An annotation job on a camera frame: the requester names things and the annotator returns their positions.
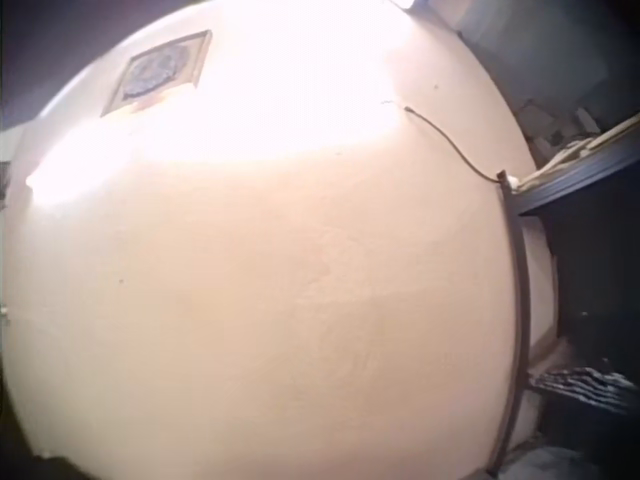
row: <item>black cable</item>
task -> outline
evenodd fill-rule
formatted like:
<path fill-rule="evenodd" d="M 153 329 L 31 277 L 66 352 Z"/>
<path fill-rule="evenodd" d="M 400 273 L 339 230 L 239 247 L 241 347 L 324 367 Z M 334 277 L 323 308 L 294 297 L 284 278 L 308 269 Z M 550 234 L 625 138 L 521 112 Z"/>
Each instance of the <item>black cable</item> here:
<path fill-rule="evenodd" d="M 491 182 L 491 183 L 500 183 L 498 182 L 497 178 L 491 178 L 489 175 L 487 175 L 486 173 L 480 171 L 478 169 L 478 167 L 476 167 L 473 163 L 471 163 L 471 160 L 469 160 L 467 158 L 467 156 L 462 153 L 462 151 L 458 148 L 458 146 L 453 142 L 453 140 L 451 140 L 451 138 L 449 138 L 449 135 L 447 135 L 446 133 L 444 133 L 442 131 L 442 129 L 440 127 L 438 127 L 435 123 L 433 123 L 431 120 L 429 120 L 427 117 L 425 117 L 424 115 L 419 114 L 418 112 L 416 112 L 413 108 L 406 106 L 404 107 L 404 111 L 407 113 L 410 113 L 411 115 L 415 115 L 416 117 L 418 117 L 420 120 L 422 120 L 423 122 L 428 123 L 429 125 L 431 125 L 431 127 L 433 127 L 440 135 L 442 135 L 444 137 L 444 139 L 449 142 L 449 145 L 451 145 L 453 147 L 453 149 L 458 153 L 458 155 L 460 155 L 460 158 L 464 161 L 464 163 L 467 164 L 467 166 L 473 170 L 475 172 L 476 175 L 478 175 L 479 177 L 483 178 L 484 180 L 486 180 L 487 182 Z"/>

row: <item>wall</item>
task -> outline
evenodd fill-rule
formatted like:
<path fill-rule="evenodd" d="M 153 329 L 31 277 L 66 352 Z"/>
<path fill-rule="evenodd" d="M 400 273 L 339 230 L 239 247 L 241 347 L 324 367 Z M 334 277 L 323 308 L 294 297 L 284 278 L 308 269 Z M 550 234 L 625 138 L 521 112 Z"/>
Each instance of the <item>wall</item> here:
<path fill-rule="evenodd" d="M 128 58 L 205 28 L 196 92 L 98 120 Z M 84 71 L 25 132 L 5 212 L 3 351 L 36 451 L 136 480 L 482 466 L 513 353 L 500 197 L 404 104 L 482 170 L 533 169 L 462 42 L 387 3 L 211 2 Z M 551 265 L 528 242 L 539 336 Z"/>
<path fill-rule="evenodd" d="M 536 99 L 576 105 L 606 128 L 640 109 L 637 32 L 601 0 L 433 0 L 487 68 L 513 110 Z"/>

